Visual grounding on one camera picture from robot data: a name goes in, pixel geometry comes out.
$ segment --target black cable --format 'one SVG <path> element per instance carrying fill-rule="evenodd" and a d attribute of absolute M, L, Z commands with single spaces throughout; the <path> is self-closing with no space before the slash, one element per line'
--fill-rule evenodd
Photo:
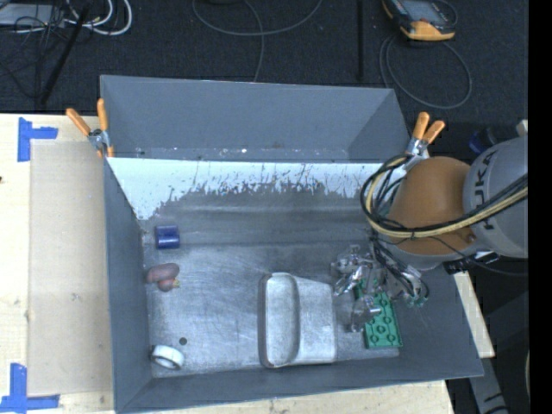
<path fill-rule="evenodd" d="M 462 253 L 461 251 L 457 250 L 456 248 L 452 247 L 450 244 L 446 243 L 444 240 L 442 240 L 441 238 L 438 238 L 436 236 L 430 236 L 431 239 L 435 239 L 436 241 L 439 241 L 441 244 L 443 244 L 445 247 L 453 250 L 454 252 L 456 252 L 457 254 L 459 254 L 461 256 L 461 260 L 469 260 L 470 263 L 476 265 L 477 267 L 481 267 L 481 268 L 484 268 L 490 272 L 494 272 L 494 273 L 500 273 L 500 274 L 504 274 L 506 276 L 515 276 L 515 277 L 526 277 L 528 276 L 527 273 L 513 273 L 513 272 L 505 272 L 505 271 L 502 271 L 502 270 L 497 270 L 496 268 L 491 268 L 489 267 L 487 264 L 484 264 L 482 262 L 478 262 L 477 260 L 475 260 L 475 258 L 468 258 L 464 253 Z"/>
<path fill-rule="evenodd" d="M 397 76 L 392 71 L 391 63 L 390 63 L 390 60 L 389 60 L 389 51 L 391 49 L 391 46 L 395 43 L 397 38 L 400 37 L 400 35 L 401 35 L 400 33 L 391 34 L 389 37 L 387 37 L 383 41 L 383 43 L 381 44 L 381 48 L 379 50 L 379 72 L 381 73 L 381 77 L 383 79 L 384 85 L 386 87 L 391 87 L 389 82 L 386 79 L 386 70 L 387 70 L 389 75 L 391 75 L 393 83 L 395 85 L 397 85 L 398 88 L 402 92 L 404 92 L 408 97 L 412 98 L 415 101 L 418 101 L 419 103 L 421 103 L 425 106 L 431 107 L 432 109 L 441 109 L 441 110 L 450 110 L 450 109 L 455 109 L 457 107 L 462 106 L 471 97 L 472 89 L 473 89 L 473 85 L 474 85 L 473 80 L 472 80 L 472 74 L 469 71 L 469 68 L 467 67 L 467 64 L 464 61 L 464 59 L 447 42 L 440 41 L 440 43 L 444 47 L 449 49 L 455 55 L 455 57 L 460 61 L 464 71 L 466 72 L 466 75 L 467 75 L 467 92 L 466 92 L 466 95 L 464 96 L 464 98 L 460 102 L 455 103 L 455 104 L 441 105 L 441 104 L 429 103 L 429 102 L 423 100 L 422 98 L 416 97 L 413 93 L 408 91 L 402 84 L 400 84 L 400 82 L 398 81 Z"/>
<path fill-rule="evenodd" d="M 60 59 L 56 63 L 55 68 L 53 69 L 52 73 L 50 74 L 50 78 L 48 79 L 46 83 L 46 87 L 44 88 L 44 93 L 41 97 L 41 106 L 46 106 L 47 100 L 50 97 L 50 94 L 52 93 L 53 87 L 55 86 L 58 77 L 61 74 L 61 70 L 63 69 L 63 66 L 66 63 L 67 57 L 69 56 L 69 53 L 72 50 L 73 45 L 75 44 L 75 41 L 77 40 L 78 33 L 83 27 L 83 23 L 85 22 L 85 19 L 88 17 L 88 13 L 91 10 L 92 5 L 94 4 L 95 0 L 87 0 L 83 10 L 80 12 L 80 17 L 78 18 L 77 25 L 75 26 L 75 29 L 72 32 L 70 40 L 66 43 L 66 47 L 63 50 L 63 53 L 61 54 Z"/>

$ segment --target black cord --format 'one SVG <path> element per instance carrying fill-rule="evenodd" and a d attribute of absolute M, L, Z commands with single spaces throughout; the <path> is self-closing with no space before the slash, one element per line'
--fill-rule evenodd
<path fill-rule="evenodd" d="M 477 267 L 481 267 L 481 268 L 484 268 L 490 272 L 493 272 L 493 273 L 500 273 L 500 274 L 504 274 L 506 276 L 515 276 L 515 277 L 526 277 L 528 276 L 527 273 L 513 273 L 513 272 L 505 272 L 505 271 L 502 271 L 502 270 L 497 270 L 496 268 L 491 268 L 489 267 L 487 264 L 484 264 L 482 262 L 478 262 L 477 260 L 475 260 L 475 258 L 471 258 L 471 257 L 467 257 L 464 253 L 462 253 L 461 251 L 457 250 L 456 248 L 452 247 L 450 244 L 446 243 L 444 240 L 442 240 L 441 238 L 438 238 L 436 236 L 430 236 L 431 239 L 435 239 L 436 241 L 439 241 L 441 244 L 443 244 L 445 247 L 453 250 L 454 252 L 456 252 L 457 254 L 459 254 L 461 256 L 461 260 L 469 260 L 469 262 L 471 264 L 474 264 L 475 266 Z"/>
<path fill-rule="evenodd" d="M 395 75 L 395 73 L 393 72 L 393 70 L 391 68 L 391 63 L 390 63 L 390 60 L 389 60 L 389 51 L 391 49 L 391 46 L 400 37 L 400 35 L 401 35 L 400 33 L 391 34 L 389 37 L 387 37 L 383 41 L 383 43 L 381 44 L 381 48 L 379 50 L 379 72 L 381 73 L 381 77 L 383 79 L 384 85 L 386 87 L 391 87 L 389 82 L 386 79 L 386 71 L 387 71 L 389 73 L 389 75 L 391 75 L 393 83 L 395 85 L 397 85 L 398 88 L 402 92 L 404 92 L 408 97 L 412 98 L 415 101 L 418 101 L 419 103 L 421 103 L 425 106 L 431 107 L 432 109 L 441 109 L 441 110 L 450 110 L 450 109 L 455 109 L 457 107 L 462 106 L 471 97 L 472 89 L 473 89 L 473 85 L 474 85 L 473 80 L 472 80 L 472 74 L 469 71 L 469 69 L 467 67 L 467 64 L 464 61 L 464 59 L 448 43 L 446 43 L 444 41 L 440 41 L 440 43 L 444 47 L 449 49 L 455 55 L 455 57 L 460 61 L 464 71 L 466 72 L 466 75 L 467 75 L 467 91 L 466 91 L 466 95 L 464 96 L 464 98 L 461 101 L 459 101 L 458 103 L 455 103 L 455 104 L 441 105 L 441 104 L 430 103 L 428 101 L 423 100 L 422 98 L 416 97 L 413 93 L 408 91 L 402 84 L 400 84 L 400 82 L 398 81 L 397 76 Z"/>

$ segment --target white cable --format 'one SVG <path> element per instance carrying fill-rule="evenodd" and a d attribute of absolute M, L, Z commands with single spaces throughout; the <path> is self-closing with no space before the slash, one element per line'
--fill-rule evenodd
<path fill-rule="evenodd" d="M 129 18 L 127 20 L 127 24 L 122 29 L 119 29 L 118 31 L 103 31 L 103 30 L 100 30 L 100 29 L 96 29 L 93 26 L 85 26 L 85 28 L 88 28 L 88 29 L 92 30 L 93 32 L 95 32 L 97 34 L 101 34 L 101 35 L 121 35 L 121 34 L 124 34 L 125 32 L 127 32 L 130 29 L 130 26 L 132 26 L 132 8 L 130 7 L 129 0 L 123 0 L 123 2 L 124 2 L 124 5 L 125 5 L 125 8 L 127 10 L 127 14 L 129 16 Z"/>
<path fill-rule="evenodd" d="M 78 20 L 78 13 L 77 11 L 73 8 L 73 6 L 71 5 L 71 0 L 66 0 L 66 3 L 67 3 L 67 6 L 69 6 L 69 9 L 71 10 L 73 16 Z M 110 6 L 110 10 L 108 11 L 108 15 L 105 16 L 105 18 L 103 20 L 100 20 L 99 22 L 94 22 L 93 20 L 90 21 L 90 22 L 85 22 L 83 23 L 83 26 L 85 27 L 88 27 L 88 26 L 100 26 L 106 22 L 108 22 L 111 18 L 111 16 L 113 16 L 113 2 L 111 0 L 107 0 L 107 3 L 108 5 Z M 67 23 L 72 23 L 72 24 L 77 24 L 77 21 L 75 20 L 71 20 L 71 19 L 68 19 L 66 18 L 64 20 L 64 22 L 67 22 Z"/>
<path fill-rule="evenodd" d="M 100 26 L 100 25 L 105 24 L 106 22 L 108 22 L 109 19 L 113 16 L 113 2 L 111 0 L 107 0 L 107 1 L 108 1 L 108 5 L 110 6 L 110 10 L 109 10 L 108 15 L 103 20 L 100 20 L 99 22 L 91 21 L 91 22 L 84 23 L 83 28 L 90 29 L 94 33 L 101 34 L 101 35 L 111 36 L 111 35 L 124 34 L 125 32 L 127 32 L 130 29 L 130 26 L 132 25 L 132 8 L 130 6 L 129 0 L 122 0 L 124 2 L 125 9 L 127 10 L 127 14 L 129 16 L 129 18 L 127 20 L 127 23 L 125 24 L 125 26 L 123 28 L 119 29 L 118 31 L 109 31 L 109 30 L 102 30 L 102 29 L 97 28 L 97 26 Z M 72 12 L 73 16 L 75 16 L 78 19 L 78 13 L 71 6 L 71 1 L 66 0 L 66 3 L 69 5 L 69 8 L 71 9 L 71 12 Z M 71 19 L 65 19 L 65 21 L 69 22 L 69 23 L 72 23 L 72 24 L 77 24 L 76 21 L 71 20 Z"/>

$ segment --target gray metal surface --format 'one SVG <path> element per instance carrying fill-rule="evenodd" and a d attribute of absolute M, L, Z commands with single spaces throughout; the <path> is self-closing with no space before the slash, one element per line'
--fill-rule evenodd
<path fill-rule="evenodd" d="M 408 135 L 393 90 L 103 75 L 116 156 L 377 160 Z"/>
<path fill-rule="evenodd" d="M 116 149 L 104 183 L 117 412 L 482 373 L 454 279 L 442 270 L 425 277 L 423 308 L 396 305 L 400 351 L 365 349 L 361 334 L 348 332 L 347 293 L 334 299 L 336 362 L 267 369 L 259 361 L 261 278 L 282 272 L 333 284 L 330 262 L 367 243 L 358 194 L 369 163 L 408 142 L 392 91 L 117 76 L 100 83 Z M 163 224 L 179 226 L 179 249 L 155 248 L 154 227 Z M 165 262 L 180 265 L 182 286 L 161 293 L 143 274 Z M 156 369 L 148 358 L 156 343 L 182 351 L 180 373 Z"/>

